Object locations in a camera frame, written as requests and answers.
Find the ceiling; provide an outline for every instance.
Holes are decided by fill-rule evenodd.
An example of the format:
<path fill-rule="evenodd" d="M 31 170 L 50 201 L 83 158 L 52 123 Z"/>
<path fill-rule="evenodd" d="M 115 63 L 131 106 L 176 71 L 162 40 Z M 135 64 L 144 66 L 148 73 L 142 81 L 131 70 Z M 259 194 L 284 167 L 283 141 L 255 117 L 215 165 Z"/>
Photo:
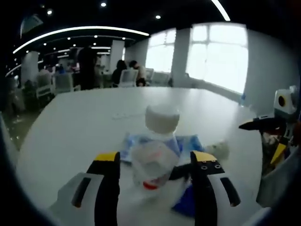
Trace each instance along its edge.
<path fill-rule="evenodd" d="M 292 26 L 299 25 L 301 11 L 299 0 L 220 0 L 231 22 L 246 24 L 248 29 L 260 31 L 277 37 L 287 44 L 295 37 Z M 139 34 L 108 31 L 80 30 L 63 32 L 38 40 L 16 54 L 12 51 L 25 42 L 47 32 L 77 26 L 114 26 L 153 34 L 168 28 L 186 28 L 192 24 L 224 21 L 211 0 L 34 0 L 31 4 L 20 6 L 21 11 L 14 17 L 14 25 L 9 30 L 13 36 L 7 44 L 7 68 L 21 63 L 27 50 L 40 52 L 40 58 L 47 53 L 77 47 L 111 46 L 113 39 L 125 37 L 125 45 L 147 38 Z M 20 24 L 28 16 L 36 15 L 43 24 L 33 28 L 20 38 Z"/>

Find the wall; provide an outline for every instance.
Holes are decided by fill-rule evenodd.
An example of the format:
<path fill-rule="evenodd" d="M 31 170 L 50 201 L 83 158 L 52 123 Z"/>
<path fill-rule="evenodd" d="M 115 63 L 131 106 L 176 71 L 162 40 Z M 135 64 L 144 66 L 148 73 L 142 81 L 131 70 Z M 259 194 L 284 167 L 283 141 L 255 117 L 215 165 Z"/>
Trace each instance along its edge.
<path fill-rule="evenodd" d="M 174 44 L 172 76 L 174 87 L 207 89 L 231 100 L 239 101 L 240 94 L 215 86 L 205 81 L 185 77 L 189 51 L 190 29 L 177 30 Z M 249 65 L 246 78 L 246 106 L 251 106 L 258 115 L 273 111 L 277 89 L 287 89 L 299 84 L 296 55 L 279 40 L 268 35 L 248 30 Z M 147 44 L 141 41 L 126 50 L 126 60 L 146 59 Z"/>
<path fill-rule="evenodd" d="M 145 39 L 126 48 L 125 62 L 128 64 L 136 60 L 140 65 L 145 66 L 148 44 L 149 39 Z"/>
<path fill-rule="evenodd" d="M 27 53 L 22 59 L 21 64 L 21 85 L 23 86 L 27 80 L 35 81 L 39 73 L 38 69 L 38 52 L 32 51 Z"/>
<path fill-rule="evenodd" d="M 117 62 L 122 58 L 124 41 L 113 40 L 110 54 L 110 72 L 116 69 Z"/>
<path fill-rule="evenodd" d="M 249 31 L 248 41 L 246 105 L 258 114 L 270 113 L 275 91 L 299 84 L 297 56 L 277 39 L 259 32 Z"/>

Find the plastic bottle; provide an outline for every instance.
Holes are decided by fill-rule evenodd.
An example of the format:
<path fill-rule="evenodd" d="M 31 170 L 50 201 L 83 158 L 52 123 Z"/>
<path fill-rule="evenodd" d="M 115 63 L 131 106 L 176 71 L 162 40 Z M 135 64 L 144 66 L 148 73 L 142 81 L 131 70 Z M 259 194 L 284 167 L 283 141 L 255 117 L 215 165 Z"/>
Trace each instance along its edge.
<path fill-rule="evenodd" d="M 148 106 L 145 136 L 131 152 L 134 184 L 151 196 L 168 181 L 180 157 L 174 132 L 179 111 L 169 105 Z"/>
<path fill-rule="evenodd" d="M 241 107 L 245 106 L 245 100 L 246 100 L 246 95 L 245 95 L 245 93 L 243 93 L 243 95 L 241 95 L 241 97 L 240 97 L 240 102 L 239 102 L 239 105 Z"/>

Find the window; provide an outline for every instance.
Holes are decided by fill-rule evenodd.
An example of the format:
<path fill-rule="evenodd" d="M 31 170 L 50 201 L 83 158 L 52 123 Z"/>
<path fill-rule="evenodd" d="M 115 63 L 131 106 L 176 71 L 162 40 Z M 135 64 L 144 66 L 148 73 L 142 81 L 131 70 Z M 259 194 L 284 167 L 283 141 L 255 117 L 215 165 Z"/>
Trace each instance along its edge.
<path fill-rule="evenodd" d="M 186 68 L 190 77 L 242 94 L 247 68 L 247 33 L 243 25 L 193 26 Z"/>
<path fill-rule="evenodd" d="M 126 48 L 123 48 L 123 50 L 122 50 L 122 60 L 124 60 L 124 58 L 125 58 L 125 55 L 126 55 Z"/>
<path fill-rule="evenodd" d="M 171 29 L 151 36 L 146 55 L 147 68 L 157 72 L 171 72 L 176 30 Z"/>

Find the chair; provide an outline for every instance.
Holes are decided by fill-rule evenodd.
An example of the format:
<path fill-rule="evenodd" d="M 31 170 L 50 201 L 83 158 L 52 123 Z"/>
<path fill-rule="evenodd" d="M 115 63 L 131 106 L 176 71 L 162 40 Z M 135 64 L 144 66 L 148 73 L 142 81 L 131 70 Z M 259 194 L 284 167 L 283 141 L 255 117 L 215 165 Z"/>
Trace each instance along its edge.
<path fill-rule="evenodd" d="M 122 70 L 118 87 L 135 87 L 138 70 Z"/>
<path fill-rule="evenodd" d="M 53 86 L 51 84 L 50 74 L 47 73 L 43 75 L 38 75 L 36 78 L 36 82 L 37 82 L 37 90 L 36 90 L 37 98 L 53 93 Z"/>
<path fill-rule="evenodd" d="M 80 85 L 73 86 L 73 78 L 71 73 L 55 74 L 55 95 L 66 92 L 74 92 L 80 90 Z"/>
<path fill-rule="evenodd" d="M 170 73 L 155 72 L 151 79 L 150 86 L 168 86 Z"/>
<path fill-rule="evenodd" d="M 154 75 L 154 69 L 152 68 L 146 68 L 146 80 L 151 81 L 153 75 Z"/>

